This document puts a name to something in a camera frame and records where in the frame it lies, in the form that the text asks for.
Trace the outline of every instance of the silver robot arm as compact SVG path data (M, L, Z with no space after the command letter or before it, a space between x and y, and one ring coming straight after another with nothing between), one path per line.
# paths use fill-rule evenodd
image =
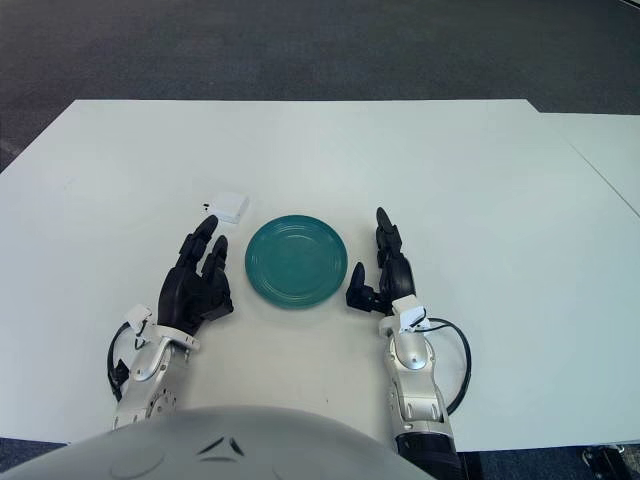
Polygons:
M389 409L398 453L438 479L462 478L447 406L434 379L436 356L426 338L426 309L415 295L392 302L379 323L388 338Z
M224 236L216 240L201 273L196 271L217 225L218 219L211 215L185 238L160 290L157 320L148 307L137 305L125 315L112 340L107 370L118 400L114 429L175 410L189 355L200 348L194 337L200 325L233 311L224 273L228 245ZM127 328L135 332L138 350L131 369L122 360L113 365L115 341Z

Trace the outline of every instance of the small white box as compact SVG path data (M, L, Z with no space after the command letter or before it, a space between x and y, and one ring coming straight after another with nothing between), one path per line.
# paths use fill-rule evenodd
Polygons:
M223 222L238 223L248 205L249 197L246 195L234 192L220 192L215 196L211 204L208 206L205 204L205 210L207 214L213 214Z

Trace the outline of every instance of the black wire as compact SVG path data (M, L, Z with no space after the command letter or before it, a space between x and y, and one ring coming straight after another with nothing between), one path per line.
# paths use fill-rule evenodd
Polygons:
M454 323L449 320L445 320L443 318L429 318L430 322L442 323L444 325L439 325L437 327L427 328L426 330L415 330L416 332L426 333L426 332L434 332L436 330L440 330L441 328L451 327L453 328L460 340L462 340L462 346L464 347L464 356L466 360L466 368L464 372L464 379L462 380L462 385L460 385L460 389L458 393L451 401L451 403L447 406L447 413L451 415L462 403L464 396L467 394L467 389L469 388L469 381L471 380L471 347L469 346L469 341L467 337L464 335L462 330L460 330Z
M116 400L118 402L122 399L122 393L120 392L120 386L115 381L116 369L113 366L113 349L116 345L116 340L118 340L118 337L122 335L122 332L124 332L127 328L129 328L129 322L124 322L111 339L109 351L107 352L107 378L109 379L111 391L113 392L113 395L116 397Z

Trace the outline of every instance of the robot finger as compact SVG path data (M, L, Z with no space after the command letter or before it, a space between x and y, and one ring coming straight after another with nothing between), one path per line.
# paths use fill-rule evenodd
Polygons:
M216 269L224 271L227 260L227 248L229 242L227 237L220 235L216 243L213 245L211 253L207 255L204 265L202 266L202 279L212 285L215 278Z
M218 218L215 215L207 217L193 233L187 235L182 247L176 267L184 267L195 272L196 265L207 249L207 243L218 226Z

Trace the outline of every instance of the gray robot head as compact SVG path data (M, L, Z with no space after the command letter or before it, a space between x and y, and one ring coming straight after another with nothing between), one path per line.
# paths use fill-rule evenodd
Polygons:
M2 479L432 478L352 428L295 410L218 407L155 417L80 442Z

